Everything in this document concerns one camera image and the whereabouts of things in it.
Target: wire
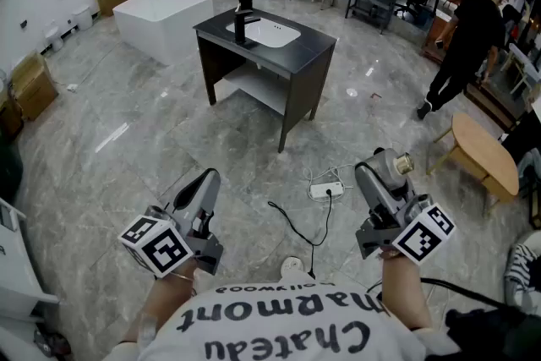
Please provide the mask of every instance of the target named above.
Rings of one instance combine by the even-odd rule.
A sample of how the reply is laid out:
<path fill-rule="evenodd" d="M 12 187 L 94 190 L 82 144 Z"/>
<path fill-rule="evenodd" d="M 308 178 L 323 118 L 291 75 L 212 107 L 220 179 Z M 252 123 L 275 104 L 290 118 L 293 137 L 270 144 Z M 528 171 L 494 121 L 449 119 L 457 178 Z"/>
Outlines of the wire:
<path fill-rule="evenodd" d="M 491 307 L 496 307 L 497 309 L 510 309 L 511 307 L 507 304 L 503 304 L 499 301 L 496 301 L 492 298 L 486 297 L 481 293 L 474 292 L 473 290 L 465 289 L 464 287 L 457 286 L 456 284 L 446 282 L 445 280 L 439 280 L 438 278 L 428 278 L 422 277 L 421 282 L 425 284 L 433 284 L 435 286 L 441 286 L 446 289 L 449 289 L 455 293 L 458 293 L 466 298 L 479 301 L 480 303 L 490 305 Z M 375 287 L 378 287 L 382 281 L 375 283 L 366 293 L 372 291 Z"/>
<path fill-rule="evenodd" d="M 326 193 L 329 195 L 329 213 L 327 214 L 327 220 L 325 222 L 325 236 L 323 237 L 323 239 L 321 239 L 321 241 L 319 243 L 314 243 L 314 242 L 310 241 L 299 230 L 297 230 L 295 228 L 295 226 L 293 225 L 293 223 L 291 222 L 291 220 L 290 220 L 289 216 L 287 215 L 287 213 L 280 206 L 278 206 L 276 203 L 271 202 L 271 201 L 267 202 L 271 208 L 278 209 L 278 211 L 280 211 L 280 213 L 283 216 L 286 217 L 286 220 L 289 223 L 289 226 L 291 226 L 291 229 L 293 229 L 293 231 L 299 237 L 301 237 L 306 243 L 308 243 L 308 244 L 310 244 L 312 246 L 312 258 L 311 258 L 311 262 L 310 262 L 310 271 L 309 271 L 308 275 L 311 276 L 314 279 L 315 279 L 315 274 L 314 274 L 314 248 L 319 247 L 325 241 L 325 239 L 327 238 L 327 234 L 329 233 L 329 217 L 331 216 L 331 209 L 332 209 L 332 195 L 331 195 L 331 191 L 329 189 L 327 189 Z"/>
<path fill-rule="evenodd" d="M 319 200 L 319 199 L 315 199 L 312 194 L 310 193 L 310 187 L 312 186 L 312 183 L 316 180 L 316 179 L 319 179 L 319 178 L 322 178 L 324 177 L 327 173 L 331 173 L 332 175 L 336 176 L 336 178 L 338 179 L 338 182 L 340 182 L 342 184 L 342 189 L 343 189 L 343 193 L 340 194 L 340 195 L 337 195 L 335 197 L 335 200 L 338 200 L 340 199 L 345 193 L 346 193 L 346 189 L 352 189 L 354 188 L 353 185 L 346 185 L 344 184 L 344 181 L 342 181 L 342 178 L 340 177 L 340 169 L 341 168 L 344 168 L 344 167 L 355 167 L 355 164 L 344 164 L 343 166 L 330 166 L 327 170 L 325 170 L 324 172 L 320 173 L 318 176 L 314 176 L 314 174 L 312 173 L 312 169 L 310 168 L 304 168 L 303 169 L 303 176 L 306 180 L 309 181 L 308 183 L 308 188 L 306 189 L 306 193 L 308 194 L 308 197 L 313 200 L 314 202 L 318 202 L 318 203 L 326 203 L 328 202 L 329 200 L 327 199 L 322 199 L 322 200 Z"/>

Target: white sink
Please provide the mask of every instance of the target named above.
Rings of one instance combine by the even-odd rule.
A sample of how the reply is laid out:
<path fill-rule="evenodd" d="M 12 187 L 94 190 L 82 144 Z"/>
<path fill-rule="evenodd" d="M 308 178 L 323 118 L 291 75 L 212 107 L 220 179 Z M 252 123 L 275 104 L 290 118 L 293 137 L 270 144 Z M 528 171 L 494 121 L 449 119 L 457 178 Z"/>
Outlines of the white sink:
<path fill-rule="evenodd" d="M 235 24 L 231 23 L 226 29 L 235 33 Z M 244 29 L 247 38 L 271 48 L 285 46 L 301 36 L 301 32 L 298 30 L 280 25 L 269 19 L 261 19 L 255 23 L 244 25 Z"/>

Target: shoe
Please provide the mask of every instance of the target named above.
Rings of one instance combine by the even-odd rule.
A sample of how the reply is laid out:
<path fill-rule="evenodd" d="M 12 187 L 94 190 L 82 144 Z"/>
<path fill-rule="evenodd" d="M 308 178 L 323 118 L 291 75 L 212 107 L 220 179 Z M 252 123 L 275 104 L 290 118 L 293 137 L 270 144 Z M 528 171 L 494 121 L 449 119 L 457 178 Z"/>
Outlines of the shoe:
<path fill-rule="evenodd" d="M 432 104 L 430 104 L 428 101 L 425 101 L 423 106 L 417 109 L 417 117 L 419 118 L 419 120 L 423 120 L 430 112 L 432 112 Z"/>
<path fill-rule="evenodd" d="M 303 261 L 298 257 L 286 257 L 286 259 L 281 263 L 280 275 L 281 278 L 284 278 L 284 275 L 287 274 L 290 270 L 304 271 Z"/>

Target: black pants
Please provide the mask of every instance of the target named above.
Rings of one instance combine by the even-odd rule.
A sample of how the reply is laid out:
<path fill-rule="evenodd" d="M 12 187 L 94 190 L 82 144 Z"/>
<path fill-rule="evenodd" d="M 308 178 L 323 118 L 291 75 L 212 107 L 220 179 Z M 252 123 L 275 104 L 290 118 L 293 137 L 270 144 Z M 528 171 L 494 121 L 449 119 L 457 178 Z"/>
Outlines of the black pants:
<path fill-rule="evenodd" d="M 475 74 L 475 72 L 469 73 L 470 69 L 466 69 L 460 61 L 459 56 L 454 53 L 447 53 L 443 59 L 440 71 L 432 80 L 429 93 L 426 95 L 427 101 L 432 104 L 433 112 L 440 110 L 444 104 L 461 93 Z"/>

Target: wooden side table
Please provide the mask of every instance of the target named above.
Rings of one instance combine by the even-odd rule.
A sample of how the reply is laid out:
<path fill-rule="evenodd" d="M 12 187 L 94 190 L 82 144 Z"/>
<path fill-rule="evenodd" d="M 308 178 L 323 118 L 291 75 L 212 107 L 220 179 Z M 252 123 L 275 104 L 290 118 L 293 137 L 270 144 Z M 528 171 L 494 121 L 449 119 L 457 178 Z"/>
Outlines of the wooden side table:
<path fill-rule="evenodd" d="M 511 154 L 467 114 L 454 114 L 451 127 L 434 143 L 451 131 L 455 144 L 426 173 L 430 175 L 447 158 L 452 157 L 497 197 L 496 202 L 487 209 L 487 214 L 499 202 L 513 201 L 518 194 L 518 171 Z"/>

